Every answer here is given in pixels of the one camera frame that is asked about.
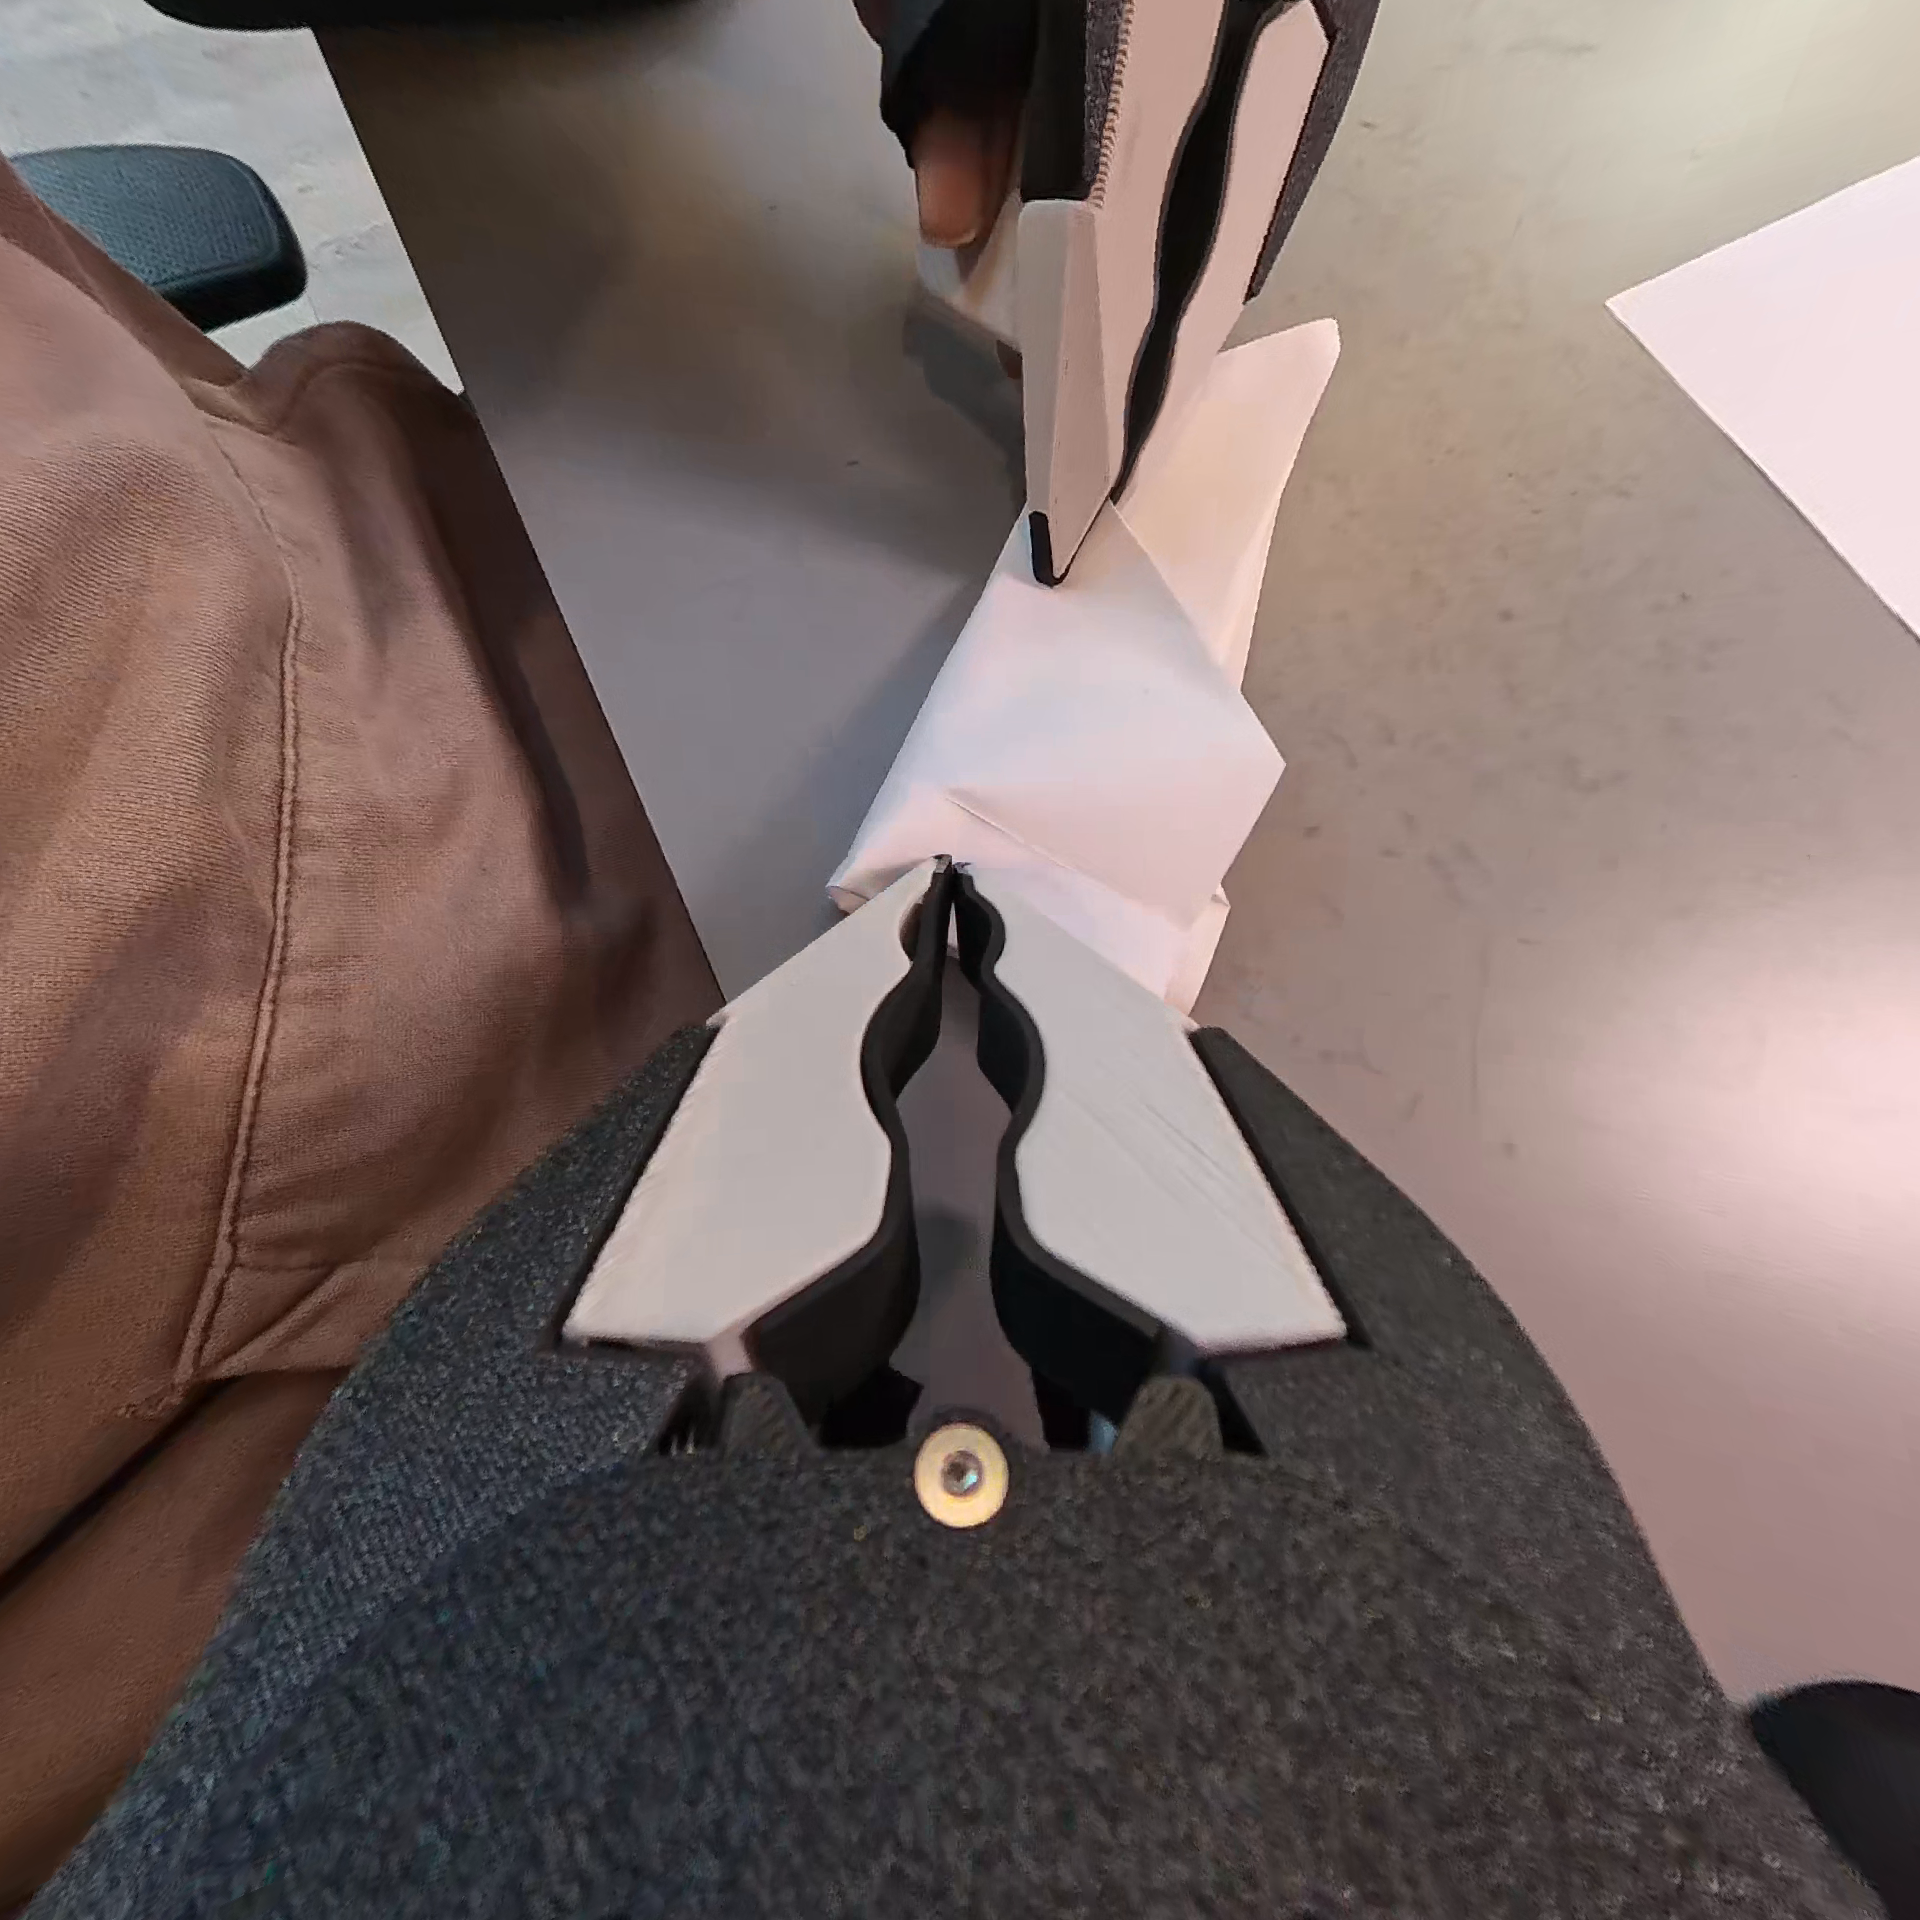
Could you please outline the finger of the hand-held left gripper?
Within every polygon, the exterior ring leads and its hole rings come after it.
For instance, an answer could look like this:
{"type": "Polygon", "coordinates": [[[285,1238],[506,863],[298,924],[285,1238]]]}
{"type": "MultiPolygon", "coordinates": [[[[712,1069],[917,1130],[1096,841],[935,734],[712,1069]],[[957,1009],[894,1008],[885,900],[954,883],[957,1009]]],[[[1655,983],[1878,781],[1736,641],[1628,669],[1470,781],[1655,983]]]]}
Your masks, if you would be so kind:
{"type": "Polygon", "coordinates": [[[1185,416],[1252,298],[1332,47],[1322,4],[1221,4],[1148,229],[1148,307],[1124,389],[1116,498],[1157,428],[1185,416]]]}
{"type": "Polygon", "coordinates": [[[1201,89],[1213,23],[1127,2],[1110,136],[1088,197],[1024,202],[1015,346],[1024,363],[1024,491],[1031,571],[1062,584],[1122,463],[1129,363],[1148,307],[1148,229],[1179,132],[1201,89]]]}

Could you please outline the person's left hand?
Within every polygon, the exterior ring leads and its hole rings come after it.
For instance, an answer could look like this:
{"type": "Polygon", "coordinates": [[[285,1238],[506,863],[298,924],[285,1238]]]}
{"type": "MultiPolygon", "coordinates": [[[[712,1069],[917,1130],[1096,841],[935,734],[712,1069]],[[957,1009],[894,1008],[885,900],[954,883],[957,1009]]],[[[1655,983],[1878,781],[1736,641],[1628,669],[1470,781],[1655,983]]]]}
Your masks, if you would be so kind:
{"type": "Polygon", "coordinates": [[[981,245],[1022,177],[1031,65],[1003,72],[931,69],[907,141],[917,236],[965,252],[981,245]]]}

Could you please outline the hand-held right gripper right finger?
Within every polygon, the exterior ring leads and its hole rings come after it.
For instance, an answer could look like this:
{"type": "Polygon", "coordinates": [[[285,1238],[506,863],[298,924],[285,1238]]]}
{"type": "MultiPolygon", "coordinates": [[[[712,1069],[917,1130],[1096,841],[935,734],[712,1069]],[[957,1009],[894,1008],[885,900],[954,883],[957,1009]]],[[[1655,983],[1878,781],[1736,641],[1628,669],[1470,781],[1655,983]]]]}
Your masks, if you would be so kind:
{"type": "Polygon", "coordinates": [[[1196,1028],[971,866],[954,956],[975,1065],[1005,1105],[993,1303],[1048,1442],[1122,1434],[1188,1380],[1225,1452],[1262,1452],[1225,1367],[1352,1334],[1196,1028]]]}

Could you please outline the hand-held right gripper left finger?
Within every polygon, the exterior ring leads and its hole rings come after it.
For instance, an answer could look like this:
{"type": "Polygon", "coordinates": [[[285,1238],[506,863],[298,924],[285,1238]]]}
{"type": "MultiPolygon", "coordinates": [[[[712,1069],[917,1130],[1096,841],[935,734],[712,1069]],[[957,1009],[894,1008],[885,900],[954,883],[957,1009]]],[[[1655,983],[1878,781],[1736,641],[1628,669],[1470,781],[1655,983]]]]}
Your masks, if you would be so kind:
{"type": "Polygon", "coordinates": [[[953,859],[732,1000],[563,1322],[574,1346],[761,1371],[822,1422],[915,1318],[901,1091],[943,1015],[953,859]]]}

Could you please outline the person's beige sweatshirt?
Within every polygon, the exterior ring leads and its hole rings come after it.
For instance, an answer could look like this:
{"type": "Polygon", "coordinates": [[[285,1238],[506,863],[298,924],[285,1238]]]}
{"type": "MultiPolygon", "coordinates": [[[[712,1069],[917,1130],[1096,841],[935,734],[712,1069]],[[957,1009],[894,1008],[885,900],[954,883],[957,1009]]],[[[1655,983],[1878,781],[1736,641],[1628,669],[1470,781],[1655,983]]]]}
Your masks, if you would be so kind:
{"type": "Polygon", "coordinates": [[[719,1004],[467,399],[2,177],[2,1900],[446,1242],[719,1004]]]}

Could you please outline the white paper sheet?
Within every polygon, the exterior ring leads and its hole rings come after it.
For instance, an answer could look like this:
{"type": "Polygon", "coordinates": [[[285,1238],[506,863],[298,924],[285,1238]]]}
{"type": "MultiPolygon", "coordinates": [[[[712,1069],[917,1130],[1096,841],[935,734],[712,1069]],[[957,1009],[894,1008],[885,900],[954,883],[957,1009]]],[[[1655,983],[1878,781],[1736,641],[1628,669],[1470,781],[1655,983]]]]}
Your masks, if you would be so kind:
{"type": "Polygon", "coordinates": [[[1282,779],[1243,690],[1332,319],[1225,347],[1043,588],[1015,524],[828,883],[853,910],[938,854],[1007,880],[1188,1013],[1225,873],[1282,779]]]}
{"type": "Polygon", "coordinates": [[[1607,301],[1918,629],[1918,158],[1607,301]]]}

